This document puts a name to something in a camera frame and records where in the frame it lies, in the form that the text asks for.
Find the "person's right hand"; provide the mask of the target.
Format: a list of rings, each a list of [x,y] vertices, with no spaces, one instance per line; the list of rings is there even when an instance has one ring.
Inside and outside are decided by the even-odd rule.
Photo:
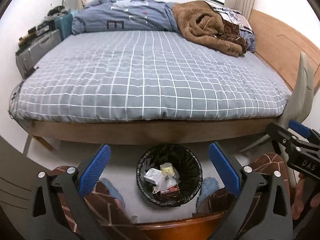
[[[306,195],[304,192],[306,177],[301,173],[298,177],[298,183],[295,186],[290,187],[291,213],[293,220],[297,220],[300,217],[305,206],[303,197]]]

